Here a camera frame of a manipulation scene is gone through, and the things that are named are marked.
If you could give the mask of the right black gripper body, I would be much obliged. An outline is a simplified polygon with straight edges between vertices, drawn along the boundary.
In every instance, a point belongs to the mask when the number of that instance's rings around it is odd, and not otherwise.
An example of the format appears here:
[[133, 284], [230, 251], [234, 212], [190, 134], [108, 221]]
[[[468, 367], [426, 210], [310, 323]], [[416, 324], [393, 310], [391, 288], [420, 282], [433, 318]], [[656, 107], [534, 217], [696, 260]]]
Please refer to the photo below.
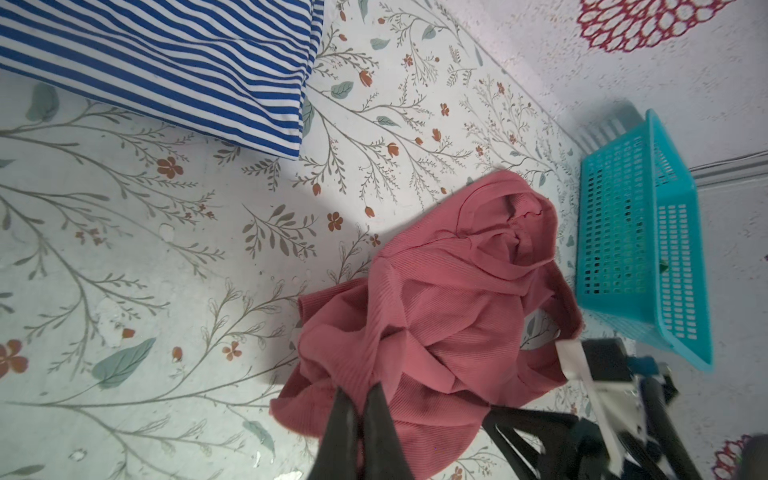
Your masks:
[[540, 439], [541, 479], [700, 479], [667, 407], [679, 392], [670, 367], [631, 356], [619, 339], [559, 340], [562, 373], [580, 382], [594, 419]]

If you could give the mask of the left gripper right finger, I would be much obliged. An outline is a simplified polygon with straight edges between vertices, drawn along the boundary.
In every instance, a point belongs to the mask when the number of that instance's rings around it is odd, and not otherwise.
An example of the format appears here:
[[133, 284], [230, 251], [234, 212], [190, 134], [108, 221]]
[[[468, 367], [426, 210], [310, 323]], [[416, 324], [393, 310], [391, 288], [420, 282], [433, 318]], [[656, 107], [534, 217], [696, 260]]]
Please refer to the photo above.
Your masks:
[[414, 480], [381, 384], [373, 386], [362, 416], [361, 479]]

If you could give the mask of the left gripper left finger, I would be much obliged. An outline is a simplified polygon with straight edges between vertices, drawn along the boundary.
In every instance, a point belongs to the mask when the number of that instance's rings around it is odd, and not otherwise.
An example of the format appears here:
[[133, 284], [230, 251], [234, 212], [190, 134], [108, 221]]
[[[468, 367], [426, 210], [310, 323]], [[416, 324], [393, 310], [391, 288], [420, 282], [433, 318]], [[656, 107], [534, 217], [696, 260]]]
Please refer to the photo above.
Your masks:
[[353, 401], [341, 389], [334, 403], [308, 480], [358, 478], [359, 416]]

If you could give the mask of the maroon red tank top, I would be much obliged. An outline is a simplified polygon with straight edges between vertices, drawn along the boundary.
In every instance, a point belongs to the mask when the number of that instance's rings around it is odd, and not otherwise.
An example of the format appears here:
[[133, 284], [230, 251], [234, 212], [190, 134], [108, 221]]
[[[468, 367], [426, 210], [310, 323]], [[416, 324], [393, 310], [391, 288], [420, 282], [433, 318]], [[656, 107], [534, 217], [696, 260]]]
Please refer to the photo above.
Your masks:
[[521, 346], [544, 311], [563, 340], [582, 315], [555, 263], [555, 207], [502, 170], [464, 187], [398, 234], [366, 277], [303, 296], [299, 362], [274, 419], [324, 433], [337, 390], [362, 408], [381, 386], [405, 458], [427, 479], [457, 460], [494, 405], [560, 387], [556, 348]]

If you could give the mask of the blue white striped tank top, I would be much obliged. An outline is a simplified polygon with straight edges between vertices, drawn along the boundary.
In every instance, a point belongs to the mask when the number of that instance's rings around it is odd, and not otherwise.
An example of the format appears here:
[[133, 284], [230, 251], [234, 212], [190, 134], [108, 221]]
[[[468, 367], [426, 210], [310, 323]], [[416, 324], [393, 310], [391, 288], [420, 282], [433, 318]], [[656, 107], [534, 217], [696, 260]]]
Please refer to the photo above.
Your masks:
[[321, 1], [5, 1], [1, 65], [295, 160]]

